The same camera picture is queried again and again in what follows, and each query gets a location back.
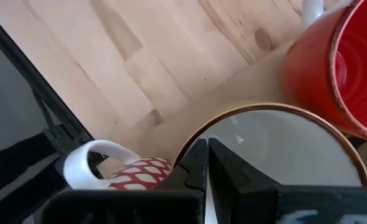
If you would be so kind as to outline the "red mug white dots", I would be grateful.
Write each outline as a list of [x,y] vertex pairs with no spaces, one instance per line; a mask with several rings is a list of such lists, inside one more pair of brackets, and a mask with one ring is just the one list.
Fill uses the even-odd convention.
[[[101,177],[90,169],[91,152],[107,156]],[[141,157],[108,140],[90,141],[65,159],[63,176],[74,190],[152,190],[168,178],[173,162],[160,157]]]

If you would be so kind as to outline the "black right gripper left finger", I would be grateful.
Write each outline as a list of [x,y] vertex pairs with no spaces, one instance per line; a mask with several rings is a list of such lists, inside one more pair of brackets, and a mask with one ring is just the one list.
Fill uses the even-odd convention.
[[157,190],[168,193],[161,224],[204,224],[208,143],[197,140]]

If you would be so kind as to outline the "yellow mug white inside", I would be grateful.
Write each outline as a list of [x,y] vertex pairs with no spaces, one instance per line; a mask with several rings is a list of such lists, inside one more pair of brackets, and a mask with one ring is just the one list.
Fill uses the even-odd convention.
[[349,140],[295,106],[244,102],[217,109],[188,130],[177,159],[200,138],[216,138],[282,184],[367,187],[367,168]]

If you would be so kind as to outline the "black table frame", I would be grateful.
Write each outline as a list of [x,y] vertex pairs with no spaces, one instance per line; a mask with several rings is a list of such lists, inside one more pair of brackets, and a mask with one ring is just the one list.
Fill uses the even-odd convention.
[[91,135],[0,25],[0,224],[39,224]]

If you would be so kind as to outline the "red mug white handle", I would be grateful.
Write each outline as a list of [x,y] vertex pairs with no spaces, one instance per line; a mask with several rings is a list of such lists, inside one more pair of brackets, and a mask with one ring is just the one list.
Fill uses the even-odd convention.
[[343,132],[367,139],[367,0],[303,0],[304,31],[281,70],[285,94]]

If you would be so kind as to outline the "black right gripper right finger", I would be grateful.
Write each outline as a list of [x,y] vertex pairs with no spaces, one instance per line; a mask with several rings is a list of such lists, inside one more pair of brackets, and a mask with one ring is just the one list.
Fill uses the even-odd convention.
[[280,183],[215,138],[208,141],[211,191],[218,224],[275,224]]

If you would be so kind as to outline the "wooden shelf black legs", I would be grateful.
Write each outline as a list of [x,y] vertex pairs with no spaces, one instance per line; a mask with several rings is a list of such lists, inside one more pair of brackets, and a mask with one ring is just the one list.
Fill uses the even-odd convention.
[[[289,103],[281,90],[279,70],[287,51],[287,45],[279,47],[265,59],[245,68],[241,73],[234,75],[207,95],[191,102],[154,129],[132,140],[129,147],[142,156],[161,156],[177,164],[180,161],[177,156],[182,143],[188,137],[188,130],[196,126],[197,121],[214,113],[217,109],[244,102],[282,103],[298,107]],[[367,168],[367,142],[360,147],[352,146]]]

